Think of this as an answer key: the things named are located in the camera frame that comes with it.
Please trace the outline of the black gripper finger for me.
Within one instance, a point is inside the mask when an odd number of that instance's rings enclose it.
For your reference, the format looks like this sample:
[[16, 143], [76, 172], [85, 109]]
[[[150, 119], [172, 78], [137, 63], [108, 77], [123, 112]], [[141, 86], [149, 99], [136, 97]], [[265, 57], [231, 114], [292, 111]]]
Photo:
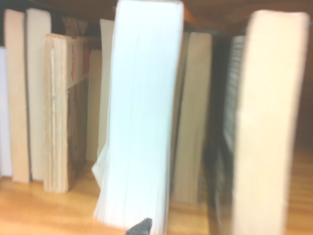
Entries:
[[145, 218], [140, 223], [134, 225], [126, 231], [126, 235], [149, 235], [153, 221], [151, 218]]

